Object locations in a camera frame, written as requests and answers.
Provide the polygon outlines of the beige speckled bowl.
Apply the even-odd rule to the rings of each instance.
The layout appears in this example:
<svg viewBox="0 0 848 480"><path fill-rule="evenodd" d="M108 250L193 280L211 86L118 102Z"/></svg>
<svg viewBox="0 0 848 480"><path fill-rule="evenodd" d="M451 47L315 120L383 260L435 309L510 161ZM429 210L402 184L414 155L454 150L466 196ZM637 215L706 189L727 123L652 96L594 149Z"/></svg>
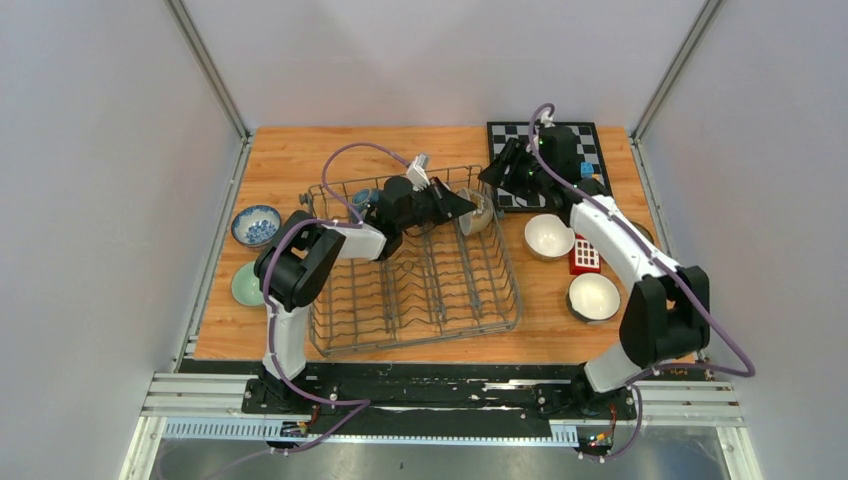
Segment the beige speckled bowl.
<svg viewBox="0 0 848 480"><path fill-rule="evenodd" d="M472 236L482 232L494 216L494 206L491 198L477 189L464 187L458 195L475 204L475 209L459 218L459 226L464 236Z"/></svg>

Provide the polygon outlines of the cream beige bowl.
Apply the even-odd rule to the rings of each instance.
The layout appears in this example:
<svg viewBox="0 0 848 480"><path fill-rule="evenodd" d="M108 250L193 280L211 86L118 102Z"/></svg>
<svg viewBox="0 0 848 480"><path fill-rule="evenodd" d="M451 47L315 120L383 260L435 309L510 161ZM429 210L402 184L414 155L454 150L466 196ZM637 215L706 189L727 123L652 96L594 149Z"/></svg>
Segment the cream beige bowl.
<svg viewBox="0 0 848 480"><path fill-rule="evenodd" d="M531 255L543 261L565 257L576 242L574 231L553 214L533 216L525 224L523 237Z"/></svg>

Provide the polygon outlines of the grey wire dish rack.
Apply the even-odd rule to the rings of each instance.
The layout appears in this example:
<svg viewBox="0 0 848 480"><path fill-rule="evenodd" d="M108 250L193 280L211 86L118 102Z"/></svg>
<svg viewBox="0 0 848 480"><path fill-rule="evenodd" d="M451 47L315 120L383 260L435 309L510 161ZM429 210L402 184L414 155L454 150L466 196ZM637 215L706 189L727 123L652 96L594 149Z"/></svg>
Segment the grey wire dish rack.
<svg viewBox="0 0 848 480"><path fill-rule="evenodd" d="M498 219L469 236L453 221L411 228L387 260L337 260L308 337L333 357L509 331L522 311Z"/></svg>

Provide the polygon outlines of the black striped bowl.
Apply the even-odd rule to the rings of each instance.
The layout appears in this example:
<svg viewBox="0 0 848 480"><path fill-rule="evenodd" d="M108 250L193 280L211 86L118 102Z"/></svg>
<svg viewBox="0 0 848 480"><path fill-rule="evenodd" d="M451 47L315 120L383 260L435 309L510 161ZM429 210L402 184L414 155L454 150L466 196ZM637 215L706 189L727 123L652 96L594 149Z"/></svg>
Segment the black striped bowl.
<svg viewBox="0 0 848 480"><path fill-rule="evenodd" d="M649 229L647 229L645 226L643 226L642 224L640 224L640 223L638 223L638 222L635 222L635 221L632 221L632 222L631 222L631 225L632 225L632 226L634 227L634 229L635 229L636 231L638 231L638 232L639 232L639 233L640 233L640 234L641 234L641 235L642 235L642 236L643 236L643 237L644 237L644 238L645 238L645 239L646 239L646 240L647 240L650 244L655 244L655 239L654 239L654 237L653 237L653 235L652 235L652 233L650 232L650 230L649 230Z"/></svg>

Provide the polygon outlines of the dark blue white bowl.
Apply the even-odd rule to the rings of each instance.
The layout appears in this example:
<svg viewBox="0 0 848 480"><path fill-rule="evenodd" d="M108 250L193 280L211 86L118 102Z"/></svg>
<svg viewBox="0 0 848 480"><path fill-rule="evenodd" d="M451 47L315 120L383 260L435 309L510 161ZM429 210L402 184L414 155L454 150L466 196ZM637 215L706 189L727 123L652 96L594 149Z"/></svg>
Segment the dark blue white bowl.
<svg viewBox="0 0 848 480"><path fill-rule="evenodd" d="M587 324L606 322L621 307L616 285L598 273L576 276L568 287L566 300L570 312Z"/></svg>

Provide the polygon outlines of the blue floral white bowl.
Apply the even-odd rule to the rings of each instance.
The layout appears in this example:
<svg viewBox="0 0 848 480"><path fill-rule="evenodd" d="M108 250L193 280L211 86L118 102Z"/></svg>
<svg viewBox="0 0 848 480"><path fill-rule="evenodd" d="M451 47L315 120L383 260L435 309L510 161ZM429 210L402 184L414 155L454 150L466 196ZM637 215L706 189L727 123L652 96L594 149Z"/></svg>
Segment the blue floral white bowl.
<svg viewBox="0 0 848 480"><path fill-rule="evenodd" d="M239 211L230 225L234 240L249 249L267 245L281 225L279 212L269 205L252 205Z"/></svg>

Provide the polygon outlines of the pale green bowl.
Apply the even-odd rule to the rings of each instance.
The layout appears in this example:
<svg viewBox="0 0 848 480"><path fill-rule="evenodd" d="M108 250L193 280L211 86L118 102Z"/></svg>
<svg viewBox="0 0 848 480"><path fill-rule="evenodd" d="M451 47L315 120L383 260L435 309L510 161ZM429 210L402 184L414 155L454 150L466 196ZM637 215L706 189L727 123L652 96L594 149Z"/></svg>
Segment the pale green bowl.
<svg viewBox="0 0 848 480"><path fill-rule="evenodd" d="M235 301L246 307L258 307L264 303L260 280L254 273L255 262L241 266L231 278L230 289Z"/></svg>

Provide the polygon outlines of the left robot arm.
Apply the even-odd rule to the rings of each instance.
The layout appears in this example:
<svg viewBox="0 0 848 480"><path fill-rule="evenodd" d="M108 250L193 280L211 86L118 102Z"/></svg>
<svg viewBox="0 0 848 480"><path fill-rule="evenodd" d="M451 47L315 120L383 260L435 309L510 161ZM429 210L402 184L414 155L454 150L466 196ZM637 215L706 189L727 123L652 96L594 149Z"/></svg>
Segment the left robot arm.
<svg viewBox="0 0 848 480"><path fill-rule="evenodd" d="M374 201L352 208L352 222L294 212L254 263L267 314L262 363L275 378L267 394L271 404L293 413L305 403L306 386L295 377L306 365L307 317L337 260L386 260L402 244L406 231L439 226L475 209L473 201L437 178L421 187L405 176L391 176Z"/></svg>

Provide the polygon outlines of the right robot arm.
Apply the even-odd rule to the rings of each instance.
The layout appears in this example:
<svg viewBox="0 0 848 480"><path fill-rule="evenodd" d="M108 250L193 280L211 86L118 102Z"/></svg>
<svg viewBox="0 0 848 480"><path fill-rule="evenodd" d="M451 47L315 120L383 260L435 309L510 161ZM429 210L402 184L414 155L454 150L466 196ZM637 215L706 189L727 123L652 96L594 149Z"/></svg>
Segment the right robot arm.
<svg viewBox="0 0 848 480"><path fill-rule="evenodd" d="M583 366L571 403L596 417L618 390L657 364L706 347L709 279L660 251L621 213L610 190L581 172L577 136L566 125L533 125L509 137L479 178L546 211L589 241L628 291L619 339Z"/></svg>

